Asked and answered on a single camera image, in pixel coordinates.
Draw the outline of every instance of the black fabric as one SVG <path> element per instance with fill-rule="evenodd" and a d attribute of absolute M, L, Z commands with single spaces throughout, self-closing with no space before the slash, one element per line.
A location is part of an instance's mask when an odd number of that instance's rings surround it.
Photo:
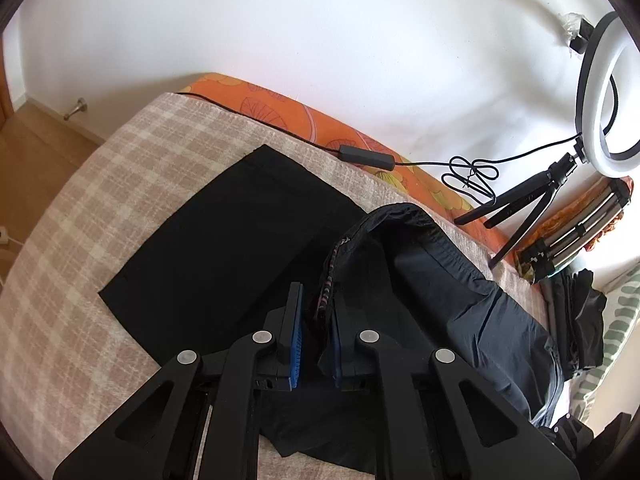
<path fill-rule="evenodd" d="M 429 341 L 453 348 L 521 413 L 536 424 L 546 420 L 558 366 L 548 335 L 529 314 L 484 279 L 420 208 L 400 204 L 365 216 L 266 146 L 196 193 L 100 296 L 164 364 L 185 348 L 206 354 L 259 330 L 266 313 L 284 303 L 290 282 L 302 282 L 299 385 L 290 394 L 262 395 L 260 430 L 283 456 L 301 451 L 373 472 L 380 399 L 337 390 L 331 370 L 318 366 L 327 341 L 314 318 L 319 285 L 348 230 L 353 239 L 340 251 L 337 282 L 350 305 L 366 306 L 372 328 L 409 348 Z M 353 250 L 345 259 L 347 247 Z"/>
<path fill-rule="evenodd" d="M 593 272 L 587 269 L 572 274 L 565 268 L 545 280 L 553 299 L 562 372 L 564 379 L 569 380 L 581 370 L 602 364 L 602 312 L 607 297 L 591 286 Z"/>
<path fill-rule="evenodd" d="M 295 161 L 261 146 L 168 218 L 100 292 L 160 365 L 185 348 L 229 348 L 312 294 L 335 240 L 364 215 Z"/>
<path fill-rule="evenodd" d="M 562 390 L 551 336 L 462 254 L 420 207 L 393 204 L 347 233 L 332 275 L 355 319 L 425 354 L 451 348 L 533 424 L 548 424 Z M 320 365 L 333 373 L 325 350 Z"/>

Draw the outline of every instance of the wooden floor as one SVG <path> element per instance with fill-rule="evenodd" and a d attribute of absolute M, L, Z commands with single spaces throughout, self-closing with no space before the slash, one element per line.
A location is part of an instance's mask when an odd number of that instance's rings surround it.
<path fill-rule="evenodd" d="M 65 182 L 97 145 L 35 105 L 22 106 L 0 132 L 0 226 L 23 242 Z M 0 245 L 0 277 L 6 279 L 20 250 Z"/>

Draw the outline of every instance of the green striped curtain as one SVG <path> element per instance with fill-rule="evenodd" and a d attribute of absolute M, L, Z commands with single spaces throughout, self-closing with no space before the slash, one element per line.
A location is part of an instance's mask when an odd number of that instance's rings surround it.
<path fill-rule="evenodd" d="M 638 320 L 640 310 L 640 264 L 616 279 L 607 293 L 604 318 L 602 366 L 583 372 L 572 390 L 570 412 L 582 422 L 589 418 L 598 386 L 611 370 Z"/>

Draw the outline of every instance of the beige checkered blanket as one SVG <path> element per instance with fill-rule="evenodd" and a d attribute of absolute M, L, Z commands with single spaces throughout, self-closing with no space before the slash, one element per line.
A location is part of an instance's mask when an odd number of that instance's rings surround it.
<path fill-rule="evenodd" d="M 26 241 L 0 296 L 0 420 L 44 479 L 158 369 L 98 291 L 169 215 L 265 143 L 367 212 L 414 202 L 369 173 L 246 117 L 174 94 L 153 101 L 66 184 Z M 485 248 L 428 212 L 485 276 L 546 326 L 545 303 L 535 289 L 506 264 L 492 275 Z M 280 458 L 262 438 L 258 477 L 369 476 L 300 454 Z"/>

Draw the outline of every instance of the orange bed sheet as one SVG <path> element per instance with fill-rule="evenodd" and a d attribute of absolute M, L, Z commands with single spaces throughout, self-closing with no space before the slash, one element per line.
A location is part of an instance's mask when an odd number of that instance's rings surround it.
<path fill-rule="evenodd" d="M 384 144 L 322 112 L 235 77 L 207 74 L 182 91 L 199 94 L 223 107 L 272 124 L 321 146 L 337 149 L 340 144 L 348 144 L 388 153 L 393 155 L 396 162 L 408 162 Z M 464 198 L 416 166 L 396 166 L 393 171 L 368 166 L 363 166 L 362 169 L 407 193 L 450 222 L 471 209 Z M 500 250 L 508 239 L 499 229 L 489 230 L 479 220 L 460 228 L 493 252 Z M 513 264 L 511 255 L 507 260 Z"/>

